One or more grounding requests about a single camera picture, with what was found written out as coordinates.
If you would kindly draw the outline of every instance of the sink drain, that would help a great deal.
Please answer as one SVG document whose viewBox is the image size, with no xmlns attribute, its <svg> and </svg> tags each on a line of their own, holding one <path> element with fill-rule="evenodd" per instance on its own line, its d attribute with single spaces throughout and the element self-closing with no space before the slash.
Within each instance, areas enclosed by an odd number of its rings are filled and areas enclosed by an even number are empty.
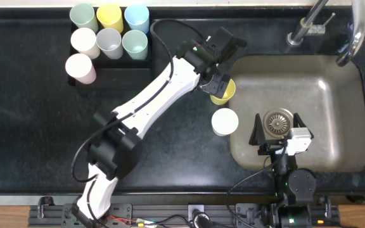
<svg viewBox="0 0 365 228">
<path fill-rule="evenodd" d="M 292 114 L 284 108 L 269 111 L 264 117 L 264 128 L 271 136 L 280 138 L 291 128 L 292 118 Z"/>
</svg>

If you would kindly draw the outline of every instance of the faucet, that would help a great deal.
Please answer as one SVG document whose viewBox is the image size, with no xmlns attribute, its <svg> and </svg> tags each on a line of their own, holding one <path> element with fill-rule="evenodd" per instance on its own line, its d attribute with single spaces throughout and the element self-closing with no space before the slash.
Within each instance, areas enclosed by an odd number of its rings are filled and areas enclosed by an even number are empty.
<svg viewBox="0 0 365 228">
<path fill-rule="evenodd" d="M 287 43 L 291 46 L 299 46 L 304 40 L 304 36 L 311 35 L 309 31 L 314 25 L 313 21 L 319 14 L 319 12 L 326 5 L 328 0 L 319 0 L 309 11 L 308 15 L 301 19 L 300 24 L 295 29 L 294 33 L 290 32 L 287 35 Z M 346 65 L 357 54 L 364 41 L 365 36 L 365 0 L 352 0 L 353 9 L 353 36 L 348 46 L 340 53 L 336 59 L 336 64 L 340 67 Z M 319 29 L 324 29 L 324 26 L 333 18 L 332 15 L 324 25 L 318 26 Z"/>
</svg>

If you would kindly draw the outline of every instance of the white wall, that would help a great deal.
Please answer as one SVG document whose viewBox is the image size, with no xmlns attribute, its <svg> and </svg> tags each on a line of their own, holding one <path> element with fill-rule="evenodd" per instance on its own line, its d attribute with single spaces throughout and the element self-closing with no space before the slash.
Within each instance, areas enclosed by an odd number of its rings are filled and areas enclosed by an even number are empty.
<svg viewBox="0 0 365 228">
<path fill-rule="evenodd" d="M 77 3 L 146 4 L 148 6 L 312 6 L 317 0 L 0 0 L 0 7 L 69 7 Z M 329 0 L 328 6 L 348 6 L 351 0 Z"/>
</svg>

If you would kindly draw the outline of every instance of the stainless steel sink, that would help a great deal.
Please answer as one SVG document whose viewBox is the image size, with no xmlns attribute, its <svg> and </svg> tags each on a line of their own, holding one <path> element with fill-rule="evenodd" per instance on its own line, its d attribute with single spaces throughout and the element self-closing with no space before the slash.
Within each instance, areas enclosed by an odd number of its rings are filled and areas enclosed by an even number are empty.
<svg viewBox="0 0 365 228">
<path fill-rule="evenodd" d="M 339 67 L 336 56 L 247 56 L 230 75 L 236 94 L 229 107 L 239 117 L 231 134 L 233 158 L 259 170 L 265 156 L 248 144 L 255 115 L 266 136 L 288 133 L 298 113 L 315 135 L 308 151 L 297 155 L 299 167 L 318 172 L 356 172 L 365 167 L 365 102 L 360 72 L 353 63 Z"/>
</svg>

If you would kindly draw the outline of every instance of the wooden floor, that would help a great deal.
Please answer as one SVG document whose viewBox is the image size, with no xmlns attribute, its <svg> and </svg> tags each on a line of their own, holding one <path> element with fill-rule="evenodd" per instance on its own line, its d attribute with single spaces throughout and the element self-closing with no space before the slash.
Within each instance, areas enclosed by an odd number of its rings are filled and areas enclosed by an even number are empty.
<svg viewBox="0 0 365 228">
<path fill-rule="evenodd" d="M 0 206 L 0 227 L 27 226 L 29 206 Z M 365 205 L 341 205 L 340 215 L 344 227 L 365 228 Z"/>
</svg>

